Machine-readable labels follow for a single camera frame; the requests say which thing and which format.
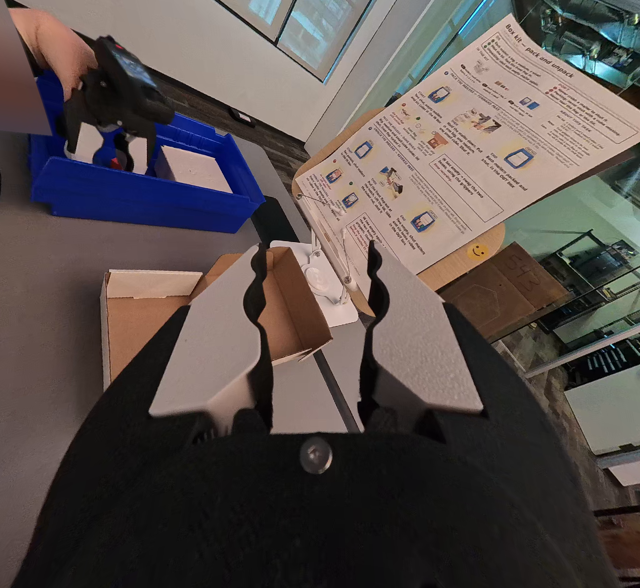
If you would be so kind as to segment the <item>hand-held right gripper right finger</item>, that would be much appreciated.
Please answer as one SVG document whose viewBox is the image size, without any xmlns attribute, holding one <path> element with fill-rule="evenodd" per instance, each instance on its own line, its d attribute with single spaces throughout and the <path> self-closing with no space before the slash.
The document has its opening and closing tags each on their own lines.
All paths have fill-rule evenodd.
<svg viewBox="0 0 640 588">
<path fill-rule="evenodd" d="M 480 416 L 483 402 L 445 311 L 444 301 L 378 241 L 370 241 L 358 414 L 372 422 L 387 409 L 396 422 L 421 422 L 429 411 Z"/>
</svg>

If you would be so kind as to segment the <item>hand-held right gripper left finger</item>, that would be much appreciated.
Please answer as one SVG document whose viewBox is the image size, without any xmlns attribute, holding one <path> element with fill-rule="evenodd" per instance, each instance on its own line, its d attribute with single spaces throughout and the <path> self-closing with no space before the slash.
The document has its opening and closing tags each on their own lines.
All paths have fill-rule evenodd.
<svg viewBox="0 0 640 588">
<path fill-rule="evenodd" d="M 150 416 L 204 413 L 214 433 L 225 436 L 246 409 L 273 428 L 273 366 L 259 321 L 267 276 L 266 248 L 254 245 L 193 299 Z"/>
</svg>

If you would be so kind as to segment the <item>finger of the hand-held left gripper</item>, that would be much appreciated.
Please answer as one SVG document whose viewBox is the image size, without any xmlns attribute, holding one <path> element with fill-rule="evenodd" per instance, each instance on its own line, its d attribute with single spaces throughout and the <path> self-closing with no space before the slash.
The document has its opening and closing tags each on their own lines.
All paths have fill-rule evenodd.
<svg viewBox="0 0 640 588">
<path fill-rule="evenodd" d="M 127 171 L 140 176 L 147 175 L 155 146 L 155 135 L 143 138 L 142 136 L 125 134 Z"/>
<path fill-rule="evenodd" d="M 82 122 L 78 130 L 75 151 L 71 151 L 70 146 L 69 138 L 64 147 L 64 153 L 68 159 L 93 165 L 108 165 L 108 159 L 103 150 L 104 136 L 95 126 Z"/>
</svg>

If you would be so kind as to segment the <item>blue plastic bin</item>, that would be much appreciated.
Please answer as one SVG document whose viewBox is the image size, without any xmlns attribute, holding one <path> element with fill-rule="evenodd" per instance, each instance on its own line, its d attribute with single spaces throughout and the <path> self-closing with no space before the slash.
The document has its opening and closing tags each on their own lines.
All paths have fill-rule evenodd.
<svg viewBox="0 0 640 588">
<path fill-rule="evenodd" d="M 57 133 L 29 135 L 31 200 L 54 216 L 235 233 L 265 202 L 233 137 L 180 113 L 157 126 L 151 164 L 163 145 L 204 154 L 216 160 L 231 194 L 156 178 L 153 168 L 139 175 L 70 160 L 64 144 Z"/>
</svg>

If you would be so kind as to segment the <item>white cardboard mailer box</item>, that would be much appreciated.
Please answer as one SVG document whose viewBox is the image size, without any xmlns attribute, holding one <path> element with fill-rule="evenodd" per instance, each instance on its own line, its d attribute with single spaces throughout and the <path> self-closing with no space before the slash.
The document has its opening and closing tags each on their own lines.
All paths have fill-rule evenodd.
<svg viewBox="0 0 640 588">
<path fill-rule="evenodd" d="M 216 159 L 205 154 L 162 145 L 154 172 L 167 181 L 233 193 Z"/>
<path fill-rule="evenodd" d="M 241 254 L 221 255 L 206 274 L 160 270 L 110 270 L 100 294 L 103 389 L 180 307 L 191 303 Z M 259 323 L 266 331 L 272 364 L 302 361 L 333 337 L 292 248 L 266 250 L 262 283 L 266 306 Z"/>
</svg>

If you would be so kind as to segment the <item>person's left hand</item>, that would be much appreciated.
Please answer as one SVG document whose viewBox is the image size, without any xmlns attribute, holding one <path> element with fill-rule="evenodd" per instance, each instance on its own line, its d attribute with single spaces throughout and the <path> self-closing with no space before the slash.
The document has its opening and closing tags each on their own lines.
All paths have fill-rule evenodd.
<svg viewBox="0 0 640 588">
<path fill-rule="evenodd" d="M 37 9 L 10 8 L 9 13 L 32 68 L 50 70 L 57 76 L 63 100 L 81 88 L 83 77 L 98 68 L 92 48 L 55 16 Z"/>
</svg>

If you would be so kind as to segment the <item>brown cardboard sheet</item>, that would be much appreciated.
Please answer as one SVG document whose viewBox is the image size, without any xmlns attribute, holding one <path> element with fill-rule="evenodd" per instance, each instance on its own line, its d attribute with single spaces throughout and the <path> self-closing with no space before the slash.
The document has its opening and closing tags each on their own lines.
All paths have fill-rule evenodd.
<svg viewBox="0 0 640 588">
<path fill-rule="evenodd" d="M 490 343 L 535 322 L 572 297 L 516 242 L 442 288 L 439 294 Z"/>
</svg>

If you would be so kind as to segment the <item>white metal stand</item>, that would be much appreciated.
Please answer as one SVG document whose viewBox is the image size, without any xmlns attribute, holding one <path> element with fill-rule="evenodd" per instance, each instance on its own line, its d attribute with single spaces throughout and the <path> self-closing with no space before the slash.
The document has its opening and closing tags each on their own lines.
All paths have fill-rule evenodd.
<svg viewBox="0 0 640 588">
<path fill-rule="evenodd" d="M 358 312 L 351 301 L 347 288 L 325 256 L 315 232 L 311 233 L 311 243 L 274 240 L 269 247 L 292 249 L 329 328 L 345 326 L 358 321 Z"/>
</svg>

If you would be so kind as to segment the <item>black shelving rack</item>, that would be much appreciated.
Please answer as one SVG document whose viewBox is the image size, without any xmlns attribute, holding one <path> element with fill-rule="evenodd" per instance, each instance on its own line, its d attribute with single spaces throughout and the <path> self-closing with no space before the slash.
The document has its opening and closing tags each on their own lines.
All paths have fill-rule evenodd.
<svg viewBox="0 0 640 588">
<path fill-rule="evenodd" d="M 620 370 L 627 360 L 616 344 L 639 333 L 639 249 L 590 229 L 541 264 L 563 289 L 537 321 L 558 351 L 528 376 L 577 360 L 604 374 Z"/>
</svg>

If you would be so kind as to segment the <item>printed instruction sheet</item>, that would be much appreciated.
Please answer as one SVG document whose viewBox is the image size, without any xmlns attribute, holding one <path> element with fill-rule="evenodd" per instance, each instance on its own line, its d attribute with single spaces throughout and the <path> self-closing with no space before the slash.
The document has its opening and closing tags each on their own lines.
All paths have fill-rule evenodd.
<svg viewBox="0 0 640 588">
<path fill-rule="evenodd" d="M 639 142 L 639 110 L 512 15 L 298 179 L 348 287 L 377 241 L 418 274 Z"/>
</svg>

